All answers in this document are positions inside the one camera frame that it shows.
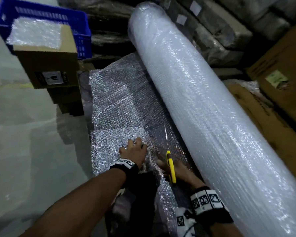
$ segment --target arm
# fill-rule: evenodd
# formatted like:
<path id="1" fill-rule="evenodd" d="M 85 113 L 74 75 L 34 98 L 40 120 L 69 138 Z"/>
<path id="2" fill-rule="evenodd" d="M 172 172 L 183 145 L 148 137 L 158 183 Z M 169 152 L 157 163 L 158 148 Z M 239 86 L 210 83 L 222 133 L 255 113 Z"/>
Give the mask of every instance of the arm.
<path id="1" fill-rule="evenodd" d="M 120 148 L 119 152 L 121 158 L 130 159 L 141 167 L 147 145 L 142 145 L 138 137 L 135 144 L 129 140 L 127 149 Z M 54 203 L 20 237 L 90 236 L 125 181 L 125 172 L 117 168 L 90 179 Z"/>
<path id="2" fill-rule="evenodd" d="M 158 160 L 157 163 L 162 169 L 164 177 L 167 178 L 170 173 L 170 168 L 161 160 Z M 196 189 L 206 186 L 203 181 L 177 159 L 174 159 L 174 169 L 176 178 L 187 183 L 193 193 L 195 193 Z M 213 237 L 242 237 L 234 223 L 214 223 L 209 227 L 209 231 L 210 235 Z"/>

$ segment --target bubble wrap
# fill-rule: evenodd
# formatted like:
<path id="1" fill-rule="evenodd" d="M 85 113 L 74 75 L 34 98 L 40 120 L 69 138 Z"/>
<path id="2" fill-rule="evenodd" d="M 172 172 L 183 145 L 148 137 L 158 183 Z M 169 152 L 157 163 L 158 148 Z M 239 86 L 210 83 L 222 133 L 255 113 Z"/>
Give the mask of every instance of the bubble wrap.
<path id="1" fill-rule="evenodd" d="M 205 182 L 247 237 L 296 236 L 296 179 L 161 7 L 137 6 L 129 36 Z"/>
<path id="2" fill-rule="evenodd" d="M 14 20 L 6 43 L 59 49 L 62 44 L 61 28 L 60 24 L 52 21 L 19 17 Z"/>
<path id="3" fill-rule="evenodd" d="M 106 171 L 119 159 L 118 149 L 126 147 L 128 139 L 140 136 L 148 144 L 146 169 L 153 170 L 160 180 L 157 205 L 163 210 L 161 216 L 166 216 L 165 224 L 171 236 L 176 236 L 175 207 L 191 206 L 189 196 L 179 188 L 173 191 L 156 164 L 156 152 L 166 151 L 164 126 L 171 152 L 190 168 L 189 154 L 140 58 L 133 53 L 103 70 L 91 71 L 90 86 L 94 110 L 91 132 L 94 174 Z"/>

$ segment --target hand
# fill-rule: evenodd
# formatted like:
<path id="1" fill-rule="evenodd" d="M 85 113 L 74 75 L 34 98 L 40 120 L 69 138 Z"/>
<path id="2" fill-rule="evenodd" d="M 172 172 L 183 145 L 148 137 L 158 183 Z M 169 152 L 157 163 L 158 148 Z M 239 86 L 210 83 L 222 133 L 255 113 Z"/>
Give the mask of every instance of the hand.
<path id="1" fill-rule="evenodd" d="M 135 143 L 133 143 L 133 140 L 128 140 L 127 149 L 121 147 L 118 151 L 122 159 L 130 159 L 141 169 L 147 154 L 147 148 L 148 146 L 146 144 L 142 145 L 141 138 L 137 137 Z"/>
<path id="2" fill-rule="evenodd" d="M 168 166 L 168 164 L 161 160 L 157 160 L 157 164 L 162 169 L 163 176 L 165 178 L 168 178 L 169 174 L 171 173 L 170 167 Z M 194 175 L 194 173 L 190 171 L 178 159 L 173 158 L 173 165 L 174 165 L 175 177 L 189 184 L 192 191 L 194 191 L 197 188 L 206 186 L 204 182 L 202 182 L 196 175 Z"/>

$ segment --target wrist strap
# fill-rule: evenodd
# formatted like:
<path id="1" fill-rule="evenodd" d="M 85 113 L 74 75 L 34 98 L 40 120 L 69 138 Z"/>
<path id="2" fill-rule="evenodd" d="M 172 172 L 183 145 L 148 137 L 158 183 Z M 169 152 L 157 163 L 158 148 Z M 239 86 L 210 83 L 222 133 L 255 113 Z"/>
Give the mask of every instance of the wrist strap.
<path id="1" fill-rule="evenodd" d="M 118 161 L 116 161 L 110 165 L 110 169 L 112 169 L 112 168 L 118 168 L 118 169 L 125 172 L 126 181 L 122 185 L 122 188 L 127 187 L 129 185 L 130 180 L 133 179 L 134 177 L 136 177 L 136 175 L 139 172 L 139 168 L 138 168 L 137 164 L 135 164 L 130 159 L 119 159 Z"/>
<path id="2" fill-rule="evenodd" d="M 234 222 L 215 190 L 207 186 L 198 188 L 191 196 L 191 200 L 197 220 L 205 228 L 209 228 L 214 223 Z"/>

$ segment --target concrete floor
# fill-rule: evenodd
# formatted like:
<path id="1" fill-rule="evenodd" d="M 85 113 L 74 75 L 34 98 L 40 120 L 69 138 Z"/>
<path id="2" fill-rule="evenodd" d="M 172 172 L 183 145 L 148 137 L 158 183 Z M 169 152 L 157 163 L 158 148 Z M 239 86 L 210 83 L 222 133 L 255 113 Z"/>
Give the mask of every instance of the concrete floor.
<path id="1" fill-rule="evenodd" d="M 92 176 L 84 117 L 61 114 L 45 89 L 30 86 L 0 37 L 0 236 L 18 236 Z"/>

